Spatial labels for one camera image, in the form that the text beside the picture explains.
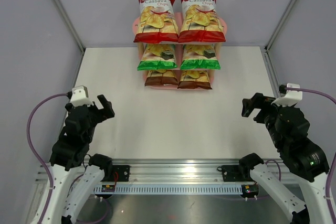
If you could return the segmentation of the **brown Chuba chips bag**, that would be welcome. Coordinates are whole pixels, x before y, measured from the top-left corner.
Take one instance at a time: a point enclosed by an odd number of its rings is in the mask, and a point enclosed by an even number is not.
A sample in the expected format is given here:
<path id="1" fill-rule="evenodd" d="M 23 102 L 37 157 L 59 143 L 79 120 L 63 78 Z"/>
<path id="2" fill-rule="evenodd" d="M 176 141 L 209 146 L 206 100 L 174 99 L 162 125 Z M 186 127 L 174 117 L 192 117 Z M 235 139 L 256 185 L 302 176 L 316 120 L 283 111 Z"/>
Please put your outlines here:
<path id="1" fill-rule="evenodd" d="M 165 69 L 158 69 L 158 70 L 149 70 L 146 80 L 145 86 L 166 86 L 178 85 L 178 79 L 173 70 L 165 70 Z"/>
<path id="2" fill-rule="evenodd" d="M 211 90 L 211 84 L 207 71 L 183 70 L 178 89 L 205 89 Z"/>

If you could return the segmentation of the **green Chuba chips bag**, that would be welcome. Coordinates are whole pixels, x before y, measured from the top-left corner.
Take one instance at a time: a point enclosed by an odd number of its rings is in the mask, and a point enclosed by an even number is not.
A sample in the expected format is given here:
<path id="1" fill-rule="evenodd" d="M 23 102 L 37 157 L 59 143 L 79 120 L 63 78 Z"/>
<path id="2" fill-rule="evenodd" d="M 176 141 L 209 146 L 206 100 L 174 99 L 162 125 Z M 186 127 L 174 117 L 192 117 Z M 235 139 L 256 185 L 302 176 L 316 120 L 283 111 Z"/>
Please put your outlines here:
<path id="1" fill-rule="evenodd" d="M 177 68 L 175 45 L 146 44 L 137 71 Z"/>
<path id="2" fill-rule="evenodd" d="M 213 44 L 183 46 L 182 62 L 180 65 L 181 70 L 219 70 L 220 68 L 221 66 Z"/>

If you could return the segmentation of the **red Chuba chips bag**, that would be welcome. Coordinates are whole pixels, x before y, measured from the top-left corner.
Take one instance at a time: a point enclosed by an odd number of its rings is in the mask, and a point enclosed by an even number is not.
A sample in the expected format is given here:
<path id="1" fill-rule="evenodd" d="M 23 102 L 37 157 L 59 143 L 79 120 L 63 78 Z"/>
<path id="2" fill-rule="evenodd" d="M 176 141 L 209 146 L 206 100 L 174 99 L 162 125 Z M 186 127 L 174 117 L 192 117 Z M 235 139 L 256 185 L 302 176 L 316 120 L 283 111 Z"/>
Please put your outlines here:
<path id="1" fill-rule="evenodd" d="M 177 43 L 179 29 L 173 4 L 175 0 L 138 0 L 140 18 L 134 42 L 147 44 Z"/>
<path id="2" fill-rule="evenodd" d="M 225 42 L 224 29 L 216 11 L 217 0 L 181 0 L 183 23 L 178 41 L 182 44 Z"/>

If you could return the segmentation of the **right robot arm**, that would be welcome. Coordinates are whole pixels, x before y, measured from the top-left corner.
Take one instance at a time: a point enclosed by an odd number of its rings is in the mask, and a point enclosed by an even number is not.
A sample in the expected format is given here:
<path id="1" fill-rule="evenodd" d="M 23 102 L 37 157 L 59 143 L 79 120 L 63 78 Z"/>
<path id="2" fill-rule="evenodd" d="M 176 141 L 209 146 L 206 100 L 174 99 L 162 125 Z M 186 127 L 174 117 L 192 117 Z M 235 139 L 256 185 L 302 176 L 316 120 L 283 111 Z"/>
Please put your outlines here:
<path id="1" fill-rule="evenodd" d="M 255 93 L 243 99 L 242 116 L 259 113 L 254 121 L 264 124 L 285 166 L 294 175 L 304 200 L 299 200 L 273 177 L 255 153 L 239 160 L 238 173 L 244 180 L 258 183 L 286 214 L 290 223 L 335 223 L 335 203 L 331 195 L 329 166 L 324 151 L 308 138 L 310 123 L 295 105 L 302 90 L 288 88 L 279 98 Z"/>

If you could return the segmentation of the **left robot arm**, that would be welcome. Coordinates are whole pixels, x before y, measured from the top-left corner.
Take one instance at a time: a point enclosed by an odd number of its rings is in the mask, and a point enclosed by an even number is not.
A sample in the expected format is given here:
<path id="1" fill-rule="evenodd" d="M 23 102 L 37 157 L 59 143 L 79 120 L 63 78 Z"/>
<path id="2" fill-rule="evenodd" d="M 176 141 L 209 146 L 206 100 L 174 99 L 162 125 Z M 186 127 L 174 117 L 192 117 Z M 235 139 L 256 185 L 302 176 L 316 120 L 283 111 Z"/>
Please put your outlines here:
<path id="1" fill-rule="evenodd" d="M 89 151 L 96 126 L 115 116 L 112 103 L 104 95 L 97 98 L 97 108 L 86 94 L 73 91 L 67 95 L 68 112 L 57 142 L 52 147 L 50 166 L 41 162 L 48 183 L 32 223 L 76 223 L 78 215 L 95 185 L 113 176 L 112 159 L 95 154 L 81 180 L 71 189 L 72 182 Z"/>

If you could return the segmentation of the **pink three-tier shelf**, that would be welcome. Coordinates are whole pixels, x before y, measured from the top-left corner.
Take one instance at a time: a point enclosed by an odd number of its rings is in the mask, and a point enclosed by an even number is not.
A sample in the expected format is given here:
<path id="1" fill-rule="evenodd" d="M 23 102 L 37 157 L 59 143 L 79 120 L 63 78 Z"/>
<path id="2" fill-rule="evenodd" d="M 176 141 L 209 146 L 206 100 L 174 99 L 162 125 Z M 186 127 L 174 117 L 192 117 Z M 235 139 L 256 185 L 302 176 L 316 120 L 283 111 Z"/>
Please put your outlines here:
<path id="1" fill-rule="evenodd" d="M 133 31 L 134 34 L 136 34 L 136 32 L 137 32 L 139 20 L 140 20 L 140 18 L 137 17 L 132 24 L 132 31 Z M 175 13 L 175 20 L 176 20 L 176 23 L 178 25 L 178 28 L 181 29 L 181 26 L 182 26 L 182 23 L 183 23 L 183 16 L 182 16 L 181 12 L 176 12 Z M 225 23 L 225 21 L 222 18 L 219 18 L 219 21 L 220 21 L 220 23 L 223 27 L 223 33 L 226 36 L 227 24 Z M 220 60 L 220 56 L 221 56 L 220 55 L 220 49 L 221 49 L 222 44 L 223 44 L 222 42 L 219 42 L 219 43 L 216 43 L 214 45 L 214 49 L 215 49 L 218 60 Z M 138 42 L 137 43 L 137 48 L 138 48 L 139 59 L 141 59 L 142 55 L 143 55 L 143 52 L 144 52 L 144 49 L 145 49 L 145 44 L 142 43 L 142 42 Z M 175 68 L 174 71 L 175 71 L 175 75 L 176 75 L 177 79 L 180 80 L 180 77 L 181 77 L 180 65 L 181 65 L 181 62 L 182 62 L 182 55 L 183 55 L 183 45 L 182 44 L 176 44 L 175 45 L 175 55 L 176 55 L 176 62 L 177 62 L 178 68 Z M 208 71 L 209 83 L 211 85 L 213 85 L 213 82 L 214 82 L 214 79 L 215 79 L 215 70 L 214 69 L 208 69 L 207 71 Z M 185 90 L 185 91 L 187 91 L 187 89 L 178 89 L 177 86 L 174 86 L 174 85 L 171 85 L 171 84 L 164 85 L 164 86 L 147 86 L 147 88 L 158 89 L 158 90 L 181 90 L 181 91 Z"/>

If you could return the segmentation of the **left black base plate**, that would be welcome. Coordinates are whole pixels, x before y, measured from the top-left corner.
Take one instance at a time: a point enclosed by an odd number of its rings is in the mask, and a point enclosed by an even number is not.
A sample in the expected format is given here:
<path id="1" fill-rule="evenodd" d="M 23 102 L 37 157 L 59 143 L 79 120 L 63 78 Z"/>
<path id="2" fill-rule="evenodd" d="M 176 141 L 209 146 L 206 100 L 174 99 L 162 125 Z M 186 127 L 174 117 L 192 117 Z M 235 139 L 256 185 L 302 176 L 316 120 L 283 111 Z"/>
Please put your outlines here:
<path id="1" fill-rule="evenodd" d="M 104 177 L 103 182 L 128 182 L 129 177 L 129 165 L 113 165 L 111 172 Z"/>

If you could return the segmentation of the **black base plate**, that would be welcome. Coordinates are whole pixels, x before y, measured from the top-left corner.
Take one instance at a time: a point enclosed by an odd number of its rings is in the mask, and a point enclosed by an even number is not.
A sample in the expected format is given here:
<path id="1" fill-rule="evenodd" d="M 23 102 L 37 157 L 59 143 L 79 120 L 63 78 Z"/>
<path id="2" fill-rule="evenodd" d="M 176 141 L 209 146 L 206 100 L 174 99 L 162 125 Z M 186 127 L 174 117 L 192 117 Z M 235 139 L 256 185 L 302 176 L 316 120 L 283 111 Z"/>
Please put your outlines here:
<path id="1" fill-rule="evenodd" d="M 222 165 L 217 167 L 217 171 L 222 174 L 224 182 L 252 182 L 249 177 L 245 177 L 239 170 L 239 165 Z"/>
<path id="2" fill-rule="evenodd" d="M 113 165 L 111 172 L 104 177 L 103 182 L 128 182 L 129 177 L 129 165 Z"/>

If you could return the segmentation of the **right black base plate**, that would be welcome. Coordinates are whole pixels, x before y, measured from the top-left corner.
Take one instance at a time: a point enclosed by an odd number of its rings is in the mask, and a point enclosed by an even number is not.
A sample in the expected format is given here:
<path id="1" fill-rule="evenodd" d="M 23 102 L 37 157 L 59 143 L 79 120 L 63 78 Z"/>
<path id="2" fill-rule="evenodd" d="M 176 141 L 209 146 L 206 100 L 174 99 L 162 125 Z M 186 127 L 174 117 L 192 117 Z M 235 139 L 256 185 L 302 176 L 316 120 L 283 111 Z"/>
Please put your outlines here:
<path id="1" fill-rule="evenodd" d="M 224 182 L 252 182 L 249 177 L 245 177 L 239 170 L 239 165 L 222 165 L 217 167 L 217 171 L 222 174 Z"/>

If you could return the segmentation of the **aluminium mounting rail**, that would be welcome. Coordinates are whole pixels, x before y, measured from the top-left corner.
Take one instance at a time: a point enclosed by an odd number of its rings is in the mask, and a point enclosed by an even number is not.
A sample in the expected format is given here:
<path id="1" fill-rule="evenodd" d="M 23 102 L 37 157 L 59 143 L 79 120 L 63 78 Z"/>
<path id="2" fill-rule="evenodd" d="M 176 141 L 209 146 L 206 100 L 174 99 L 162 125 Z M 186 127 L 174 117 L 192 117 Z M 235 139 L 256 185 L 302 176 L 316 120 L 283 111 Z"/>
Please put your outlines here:
<path id="1" fill-rule="evenodd" d="M 114 159 L 113 165 L 129 165 L 130 184 L 221 184 L 217 170 L 237 165 L 238 159 Z"/>

